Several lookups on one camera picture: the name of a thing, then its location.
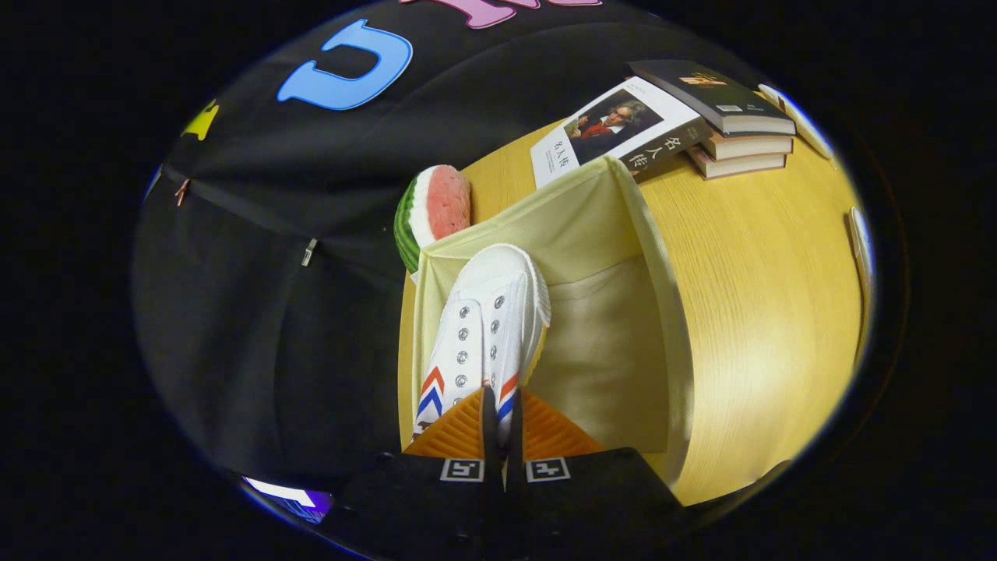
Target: black cloth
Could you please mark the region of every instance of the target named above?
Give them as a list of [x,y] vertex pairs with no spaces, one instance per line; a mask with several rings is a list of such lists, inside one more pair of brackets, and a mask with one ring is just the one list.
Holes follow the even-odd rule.
[[[322,24],[212,94],[207,136],[184,135],[166,156],[136,235],[137,332],[167,408],[216,465],[331,485],[361,458],[399,450],[405,269],[392,218],[420,171],[465,167],[566,117],[620,83],[628,61],[693,57],[752,86],[761,79],[715,44],[615,1],[518,10],[484,30],[465,18],[434,2],[386,1]],[[342,76],[370,69],[369,53],[321,51],[359,19],[412,44],[398,79],[348,111],[278,102],[306,61]],[[178,208],[172,195],[186,180]]]

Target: light wood surface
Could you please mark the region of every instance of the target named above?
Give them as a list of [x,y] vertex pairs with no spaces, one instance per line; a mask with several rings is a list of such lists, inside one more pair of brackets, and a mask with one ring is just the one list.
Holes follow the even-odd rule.
[[[533,192],[529,148],[556,125],[464,170],[473,224]],[[844,216],[859,202],[844,170],[800,138],[783,170],[704,181],[681,154],[640,188],[668,250],[692,344],[692,437],[672,492],[693,504],[795,457],[846,391],[861,295]],[[411,403],[415,286],[405,283],[399,399]],[[410,417],[400,410],[403,445]],[[645,457],[660,474],[660,458]]]

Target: dark background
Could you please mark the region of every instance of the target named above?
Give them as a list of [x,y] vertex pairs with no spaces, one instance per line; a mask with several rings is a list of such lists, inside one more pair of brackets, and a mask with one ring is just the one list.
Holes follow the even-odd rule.
[[[848,108],[893,187],[911,264],[897,369],[858,437],[672,556],[992,558],[982,221],[995,84],[981,3],[636,4],[732,49],[816,116]],[[15,8],[13,558],[336,558],[200,462],[143,371],[127,285],[142,193],[190,117],[260,57],[355,5]]]

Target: black book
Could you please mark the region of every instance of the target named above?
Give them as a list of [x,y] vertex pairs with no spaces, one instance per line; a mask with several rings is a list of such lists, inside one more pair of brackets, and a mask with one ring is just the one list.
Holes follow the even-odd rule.
[[797,126],[761,96],[692,61],[631,62],[634,74],[672,94],[713,124],[725,137],[794,135]]

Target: watermelon slice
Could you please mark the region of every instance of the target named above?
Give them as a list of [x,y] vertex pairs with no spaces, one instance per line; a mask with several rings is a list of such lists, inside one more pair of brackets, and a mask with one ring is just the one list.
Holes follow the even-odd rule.
[[453,166],[432,166],[412,180],[395,213],[395,244],[405,268],[421,248],[471,225],[471,182]]

